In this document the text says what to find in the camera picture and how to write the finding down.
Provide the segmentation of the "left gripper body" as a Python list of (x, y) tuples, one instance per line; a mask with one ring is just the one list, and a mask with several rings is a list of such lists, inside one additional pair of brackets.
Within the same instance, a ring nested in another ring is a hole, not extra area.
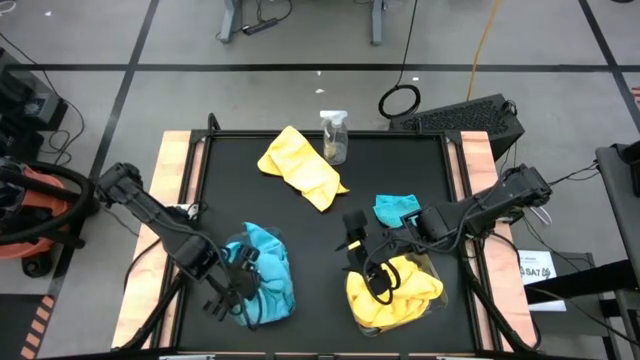
[(217, 283), (216, 291), (228, 305), (252, 300), (258, 290), (258, 274), (248, 260), (235, 259), (223, 268), (225, 284)]

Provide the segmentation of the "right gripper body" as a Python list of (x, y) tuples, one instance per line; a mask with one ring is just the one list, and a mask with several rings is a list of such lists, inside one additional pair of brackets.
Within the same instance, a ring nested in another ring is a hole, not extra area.
[(374, 257), (396, 257), (416, 253), (417, 229), (414, 225), (383, 230), (372, 238)]

